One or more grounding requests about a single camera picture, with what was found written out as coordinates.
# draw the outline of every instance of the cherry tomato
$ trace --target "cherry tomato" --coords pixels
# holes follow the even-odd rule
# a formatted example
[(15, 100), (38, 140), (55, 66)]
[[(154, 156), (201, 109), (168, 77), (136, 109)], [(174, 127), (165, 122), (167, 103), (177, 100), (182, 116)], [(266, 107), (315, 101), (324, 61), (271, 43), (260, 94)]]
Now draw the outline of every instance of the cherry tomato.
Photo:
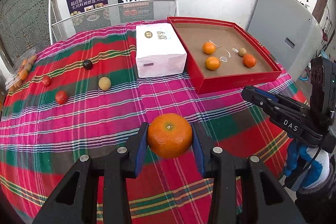
[(42, 83), (44, 86), (50, 86), (51, 79), (48, 75), (44, 75), (42, 78)]
[(68, 99), (68, 95), (64, 90), (60, 90), (59, 92), (56, 93), (55, 100), (58, 102), (60, 105), (63, 105)]

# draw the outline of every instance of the black cable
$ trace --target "black cable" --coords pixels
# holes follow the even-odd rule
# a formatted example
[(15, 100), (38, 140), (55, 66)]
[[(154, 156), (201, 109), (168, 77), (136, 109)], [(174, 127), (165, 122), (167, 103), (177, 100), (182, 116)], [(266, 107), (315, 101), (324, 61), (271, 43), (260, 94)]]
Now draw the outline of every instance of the black cable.
[(306, 165), (305, 168), (302, 169), (302, 171), (295, 177), (292, 178), (287, 184), (291, 184), (293, 181), (297, 180), (304, 172), (306, 172), (306, 170), (311, 166), (311, 164), (313, 163), (313, 161), (317, 158), (317, 156), (319, 155), (319, 153), (322, 150), (322, 146), (319, 146), (317, 152), (315, 153), (314, 157), (311, 159), (311, 161), (308, 163), (308, 165)]

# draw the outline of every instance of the plastic container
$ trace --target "plastic container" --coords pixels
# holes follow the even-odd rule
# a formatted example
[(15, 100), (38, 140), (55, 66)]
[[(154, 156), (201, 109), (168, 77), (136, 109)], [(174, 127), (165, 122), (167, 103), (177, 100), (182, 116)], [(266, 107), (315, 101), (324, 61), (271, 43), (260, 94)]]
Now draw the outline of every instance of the plastic container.
[(36, 59), (37, 56), (35, 48), (31, 48), (21, 55), (14, 64), (11, 73), (6, 80), (6, 90), (14, 92), (22, 85), (22, 82), (27, 78)]

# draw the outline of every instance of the table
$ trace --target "table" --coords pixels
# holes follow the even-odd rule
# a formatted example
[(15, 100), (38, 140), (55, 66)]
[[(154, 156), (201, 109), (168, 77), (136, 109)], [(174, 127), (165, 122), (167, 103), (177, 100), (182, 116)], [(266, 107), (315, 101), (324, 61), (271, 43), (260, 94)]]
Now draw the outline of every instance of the table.
[[(22, 87), (8, 95), (0, 123), (0, 183), (20, 215), (34, 218), (81, 155), (107, 155), (142, 122), (169, 112), (201, 121), (219, 146), (240, 157), (258, 155), (281, 175), (288, 137), (258, 107), (243, 101), (241, 89), (198, 96), (187, 73), (137, 78), (135, 26), (142, 23), (78, 33), (46, 48)], [(82, 67), (88, 58), (92, 70)], [(48, 88), (41, 83), (45, 74), (52, 79)], [(102, 76), (112, 82), (106, 92), (98, 89)], [(285, 70), (275, 82), (258, 87), (305, 102)], [(69, 95), (64, 105), (55, 102), (59, 90)], [(162, 160), (148, 148), (139, 177), (127, 180), (132, 221), (206, 223), (212, 185), (212, 179), (200, 177), (191, 151)], [(102, 180), (99, 187), (97, 221), (102, 223)]]

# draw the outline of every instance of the small round fruit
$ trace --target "small round fruit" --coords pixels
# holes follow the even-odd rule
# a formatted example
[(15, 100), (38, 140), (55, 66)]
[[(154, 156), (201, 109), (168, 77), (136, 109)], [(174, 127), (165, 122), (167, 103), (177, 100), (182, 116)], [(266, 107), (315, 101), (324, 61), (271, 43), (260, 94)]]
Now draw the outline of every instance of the small round fruit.
[(257, 63), (256, 59), (251, 54), (245, 54), (243, 57), (243, 63), (248, 68), (253, 68)]
[(19, 88), (22, 85), (22, 80), (19, 79), (16, 81), (16, 86)]
[(22, 71), (20, 71), (19, 77), (22, 81), (25, 80), (27, 78), (27, 76), (28, 76), (28, 72), (27, 72), (26, 69), (23, 69)]
[(111, 87), (111, 80), (107, 77), (102, 77), (100, 78), (98, 85), (102, 90), (107, 91)]
[(60, 105), (63, 105), (68, 99), (68, 95), (64, 90), (60, 90), (56, 93), (55, 100)]
[(221, 62), (217, 57), (210, 56), (206, 59), (205, 65), (209, 70), (216, 70), (221, 66)]
[(92, 69), (93, 68), (93, 64), (92, 64), (91, 60), (89, 60), (89, 59), (84, 60), (83, 61), (83, 67), (86, 70)]
[(30, 63), (26, 64), (25, 69), (27, 72), (30, 72), (32, 70), (32, 65)]
[(244, 55), (247, 54), (247, 51), (246, 51), (244, 48), (239, 48), (239, 50), (238, 50), (238, 54), (239, 54), (241, 57), (244, 57)]
[(35, 60), (37, 59), (36, 54), (32, 55), (31, 58), (29, 59), (29, 63), (33, 65), (35, 63)]
[(156, 117), (147, 130), (147, 143), (158, 156), (171, 159), (188, 151), (193, 141), (190, 124), (183, 117), (168, 113)]
[(48, 75), (44, 75), (42, 78), (42, 84), (44, 86), (50, 86), (51, 78)]
[(216, 45), (212, 42), (205, 42), (202, 49), (206, 54), (213, 54), (216, 51)]
[(28, 60), (27, 59), (24, 59), (21, 63), (21, 66), (25, 66), (26, 64), (28, 63)]

